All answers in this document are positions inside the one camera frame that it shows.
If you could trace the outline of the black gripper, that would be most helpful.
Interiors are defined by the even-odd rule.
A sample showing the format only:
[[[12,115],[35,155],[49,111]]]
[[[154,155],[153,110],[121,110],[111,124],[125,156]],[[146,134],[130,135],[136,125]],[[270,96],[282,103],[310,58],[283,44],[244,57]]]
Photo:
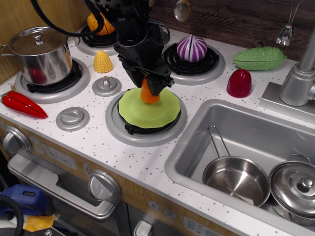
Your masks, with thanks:
[[[116,27],[114,50],[119,54],[123,68],[138,88],[146,76],[152,96],[158,96],[165,87],[172,87],[170,68],[162,58],[164,44],[160,26],[166,27],[159,21],[124,22]]]

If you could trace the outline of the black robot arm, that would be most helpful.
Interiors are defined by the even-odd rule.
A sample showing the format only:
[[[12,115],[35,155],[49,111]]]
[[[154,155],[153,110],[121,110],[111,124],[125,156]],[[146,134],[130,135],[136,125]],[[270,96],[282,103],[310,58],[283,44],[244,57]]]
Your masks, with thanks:
[[[163,24],[150,17],[147,0],[87,0],[85,5],[94,14],[98,26],[85,33],[67,32],[55,26],[43,13],[37,1],[31,1],[38,16],[52,29],[68,36],[87,37],[100,32],[107,20],[115,29],[117,44],[114,50],[124,69],[139,88],[147,82],[152,96],[158,96],[174,83],[171,70],[162,58],[166,41],[160,28]]]

